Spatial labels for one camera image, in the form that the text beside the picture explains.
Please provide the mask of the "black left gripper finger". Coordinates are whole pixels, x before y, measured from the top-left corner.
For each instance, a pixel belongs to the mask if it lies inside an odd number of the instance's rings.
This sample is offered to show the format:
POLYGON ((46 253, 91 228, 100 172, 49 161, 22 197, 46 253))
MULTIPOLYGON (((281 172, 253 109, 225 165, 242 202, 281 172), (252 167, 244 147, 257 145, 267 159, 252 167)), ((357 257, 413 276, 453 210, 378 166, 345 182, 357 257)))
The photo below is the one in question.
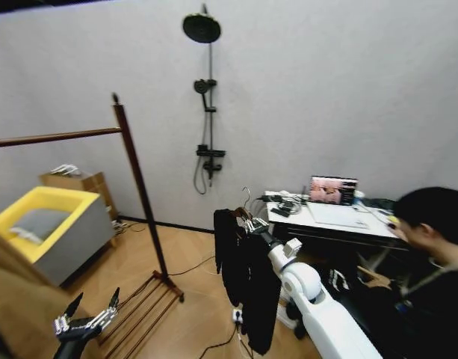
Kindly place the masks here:
POLYGON ((78 309, 78 306, 83 298, 84 293, 81 292, 73 301, 69 303, 66 307, 64 313, 61 316, 58 316, 53 321, 53 327, 55 330, 55 334, 62 334, 69 330, 69 324, 71 321, 72 316, 78 309))
POLYGON ((88 323, 89 329, 99 328, 104 330, 107 326, 110 325, 112 320, 117 314, 117 307, 119 304, 119 294, 120 288, 117 287, 114 294, 111 297, 108 307, 100 312, 94 319, 90 320, 88 323))

